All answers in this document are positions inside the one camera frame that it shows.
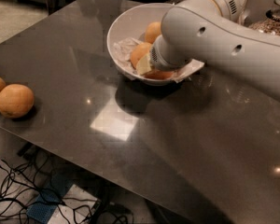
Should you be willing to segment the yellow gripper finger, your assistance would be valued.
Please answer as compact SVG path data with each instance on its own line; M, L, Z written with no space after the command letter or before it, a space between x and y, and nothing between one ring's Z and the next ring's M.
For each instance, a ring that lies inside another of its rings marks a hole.
M152 64L150 62L150 54L144 55L137 63L136 72L139 76L142 76L152 70Z

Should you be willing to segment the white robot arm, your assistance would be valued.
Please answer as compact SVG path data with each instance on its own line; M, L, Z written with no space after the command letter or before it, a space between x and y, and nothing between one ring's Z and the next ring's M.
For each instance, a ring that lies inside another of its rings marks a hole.
M173 71L198 60L280 102L280 35L237 23L240 0L185 0L161 20L161 35L141 61Z

